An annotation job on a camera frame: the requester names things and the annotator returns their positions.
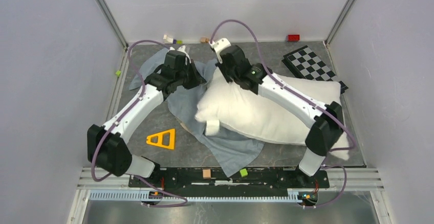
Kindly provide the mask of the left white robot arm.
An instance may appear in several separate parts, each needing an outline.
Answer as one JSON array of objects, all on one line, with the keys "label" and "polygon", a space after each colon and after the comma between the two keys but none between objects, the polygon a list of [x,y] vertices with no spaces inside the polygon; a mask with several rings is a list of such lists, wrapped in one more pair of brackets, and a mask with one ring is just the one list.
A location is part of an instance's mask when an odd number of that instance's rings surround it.
[{"label": "left white robot arm", "polygon": [[136,95],[102,126],[87,131],[88,159],[92,168],[99,167],[115,176],[139,175],[149,187],[156,186],[161,173],[153,161],[133,155],[127,144],[142,121],[178,87],[192,89],[205,83],[185,46],[170,48],[164,62],[144,80]]}]

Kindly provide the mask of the white pillow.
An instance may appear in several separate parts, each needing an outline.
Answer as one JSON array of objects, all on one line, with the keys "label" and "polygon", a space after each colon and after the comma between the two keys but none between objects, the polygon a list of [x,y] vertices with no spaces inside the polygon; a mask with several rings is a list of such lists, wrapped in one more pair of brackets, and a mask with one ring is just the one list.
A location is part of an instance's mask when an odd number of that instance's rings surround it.
[{"label": "white pillow", "polygon": [[[340,102],[340,84],[278,75],[285,83],[305,95],[331,104]],[[227,83],[218,68],[213,71],[194,117],[211,125],[211,134],[226,128],[266,143],[306,146],[309,129],[295,115],[273,101]]]}]

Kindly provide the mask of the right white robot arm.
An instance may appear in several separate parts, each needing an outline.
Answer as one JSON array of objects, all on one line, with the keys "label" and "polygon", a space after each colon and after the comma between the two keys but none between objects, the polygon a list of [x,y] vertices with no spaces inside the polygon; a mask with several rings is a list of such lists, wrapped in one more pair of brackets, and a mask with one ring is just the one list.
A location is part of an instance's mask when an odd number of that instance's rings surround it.
[{"label": "right white robot arm", "polygon": [[337,102],[325,104],[289,85],[262,64],[251,64],[243,50],[229,42],[213,43],[225,80],[240,88],[267,98],[300,119],[309,129],[305,139],[306,151],[297,166],[296,182],[309,187],[316,181],[316,173],[328,152],[343,134],[342,107]]}]

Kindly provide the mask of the blue grey pillowcase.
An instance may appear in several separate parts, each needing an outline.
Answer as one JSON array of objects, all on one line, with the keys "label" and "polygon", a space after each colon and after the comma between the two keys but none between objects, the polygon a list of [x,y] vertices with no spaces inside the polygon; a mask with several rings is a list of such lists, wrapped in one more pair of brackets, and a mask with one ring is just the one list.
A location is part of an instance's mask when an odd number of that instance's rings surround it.
[{"label": "blue grey pillowcase", "polygon": [[169,152],[167,159],[157,159],[158,163],[167,167],[197,167],[205,156],[209,156],[215,158],[216,166],[221,167],[227,176],[249,165],[261,153],[264,142],[226,128],[216,136],[206,136],[205,123],[194,118],[205,90],[205,84],[193,89],[179,87],[140,124],[129,141],[129,147],[135,153],[149,155],[152,151],[139,145],[145,135],[171,127],[180,128],[184,124],[186,128],[176,136],[175,151]]}]

